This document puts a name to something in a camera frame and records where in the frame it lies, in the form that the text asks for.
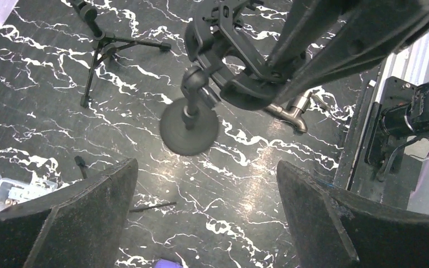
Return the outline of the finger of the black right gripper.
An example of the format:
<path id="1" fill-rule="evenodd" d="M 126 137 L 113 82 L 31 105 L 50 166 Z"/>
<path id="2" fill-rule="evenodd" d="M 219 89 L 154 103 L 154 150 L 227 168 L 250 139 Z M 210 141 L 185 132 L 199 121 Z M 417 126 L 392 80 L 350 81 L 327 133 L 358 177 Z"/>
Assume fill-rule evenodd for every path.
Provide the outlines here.
<path id="1" fill-rule="evenodd" d="M 341 15 L 347 16 L 345 25 L 292 73 L 275 103 L 285 103 L 307 89 L 370 69 L 429 30 L 429 1 L 347 1 Z"/>
<path id="2" fill-rule="evenodd" d="M 282 70 L 291 65 L 336 23 L 346 7 L 347 1 L 293 1 L 280 38 L 267 59 L 268 66 Z"/>

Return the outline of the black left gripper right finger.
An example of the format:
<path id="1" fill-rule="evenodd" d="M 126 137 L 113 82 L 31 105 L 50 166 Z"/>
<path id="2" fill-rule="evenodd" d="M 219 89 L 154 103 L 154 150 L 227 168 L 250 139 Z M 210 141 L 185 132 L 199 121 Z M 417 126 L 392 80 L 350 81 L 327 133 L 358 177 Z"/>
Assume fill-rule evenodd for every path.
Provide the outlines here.
<path id="1" fill-rule="evenodd" d="M 383 205 L 287 162 L 277 183 L 300 267 L 429 267 L 429 215 Z"/>

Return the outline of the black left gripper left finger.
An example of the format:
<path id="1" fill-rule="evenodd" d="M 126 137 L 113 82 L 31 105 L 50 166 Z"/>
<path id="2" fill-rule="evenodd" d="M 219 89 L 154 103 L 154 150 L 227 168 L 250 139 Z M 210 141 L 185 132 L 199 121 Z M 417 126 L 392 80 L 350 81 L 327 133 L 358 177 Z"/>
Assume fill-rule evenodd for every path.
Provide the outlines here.
<path id="1" fill-rule="evenodd" d="M 0 267 L 113 267 L 136 159 L 0 211 Z"/>

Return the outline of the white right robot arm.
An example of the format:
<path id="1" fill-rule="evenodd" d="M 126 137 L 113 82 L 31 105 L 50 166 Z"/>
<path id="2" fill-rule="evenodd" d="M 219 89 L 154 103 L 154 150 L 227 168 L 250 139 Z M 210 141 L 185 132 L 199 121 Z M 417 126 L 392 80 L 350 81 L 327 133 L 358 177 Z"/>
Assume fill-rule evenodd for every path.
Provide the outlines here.
<path id="1" fill-rule="evenodd" d="M 341 16 L 346 24 L 312 60 L 300 67 L 307 47 Z M 413 44 L 429 31 L 429 1 L 294 1 L 268 65 L 289 84 L 263 109 L 275 113 L 281 104 L 316 86 L 360 73 L 389 54 Z M 409 103 L 383 112 L 382 130 L 390 136 L 429 137 L 429 83 L 416 88 Z"/>

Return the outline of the purple microphone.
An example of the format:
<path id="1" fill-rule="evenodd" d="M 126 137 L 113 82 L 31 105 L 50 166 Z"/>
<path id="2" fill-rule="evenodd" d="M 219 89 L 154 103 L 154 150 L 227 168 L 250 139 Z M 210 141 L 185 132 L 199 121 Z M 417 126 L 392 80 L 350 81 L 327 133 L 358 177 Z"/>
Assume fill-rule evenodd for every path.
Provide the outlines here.
<path id="1" fill-rule="evenodd" d="M 160 259 L 155 263 L 154 268 L 183 268 L 183 266 L 174 261 Z"/>

